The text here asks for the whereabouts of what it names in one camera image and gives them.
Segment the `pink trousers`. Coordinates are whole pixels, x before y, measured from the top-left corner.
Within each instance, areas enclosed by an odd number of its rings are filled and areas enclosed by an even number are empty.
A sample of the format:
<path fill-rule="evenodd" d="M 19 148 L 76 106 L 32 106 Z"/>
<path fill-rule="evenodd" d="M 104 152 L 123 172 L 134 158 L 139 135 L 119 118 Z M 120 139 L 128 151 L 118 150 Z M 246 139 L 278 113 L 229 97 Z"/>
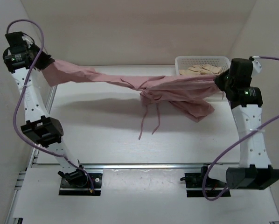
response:
<path fill-rule="evenodd" d="M 142 105 L 156 105 L 160 114 L 159 104 L 170 103 L 194 122 L 199 122 L 214 112 L 214 107 L 205 99 L 220 90 L 214 83 L 215 75 L 191 76 L 122 76 L 108 75 L 91 67 L 78 66 L 66 61 L 56 60 L 47 68 L 42 69 L 50 86 L 67 82 L 75 83 L 108 83 L 125 87 L 140 94 Z"/>

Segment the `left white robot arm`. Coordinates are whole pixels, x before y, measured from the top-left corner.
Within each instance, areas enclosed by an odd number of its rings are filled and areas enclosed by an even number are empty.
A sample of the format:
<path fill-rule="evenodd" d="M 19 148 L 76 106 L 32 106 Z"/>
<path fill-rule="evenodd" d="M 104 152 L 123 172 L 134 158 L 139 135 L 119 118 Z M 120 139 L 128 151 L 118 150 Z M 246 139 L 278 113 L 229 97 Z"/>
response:
<path fill-rule="evenodd" d="M 3 53 L 3 60 L 18 86 L 25 112 L 25 124 L 16 131 L 33 146 L 53 155 L 62 167 L 58 174 L 70 185 L 89 186 L 88 175 L 62 140 L 62 125 L 49 115 L 37 84 L 38 72 L 54 60 L 23 32 L 8 33 L 5 37 L 9 47 Z"/>

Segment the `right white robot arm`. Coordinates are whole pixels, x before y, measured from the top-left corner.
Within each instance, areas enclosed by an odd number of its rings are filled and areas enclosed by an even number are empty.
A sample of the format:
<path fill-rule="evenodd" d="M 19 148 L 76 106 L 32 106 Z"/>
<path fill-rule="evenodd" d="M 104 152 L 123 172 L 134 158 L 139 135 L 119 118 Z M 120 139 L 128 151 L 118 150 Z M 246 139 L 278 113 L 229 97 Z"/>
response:
<path fill-rule="evenodd" d="M 203 187 L 213 185 L 216 180 L 215 170 L 221 167 L 217 162 L 232 148 L 240 146 L 238 167 L 225 170 L 223 182 L 226 189 L 264 190 L 279 180 L 279 169 L 273 169 L 268 157 L 262 129 L 261 90 L 251 86 L 252 76 L 261 71 L 260 64 L 252 59 L 234 58 L 230 68 L 217 76 L 216 86 L 225 93 L 236 124 L 239 140 L 223 151 L 200 174 Z"/>

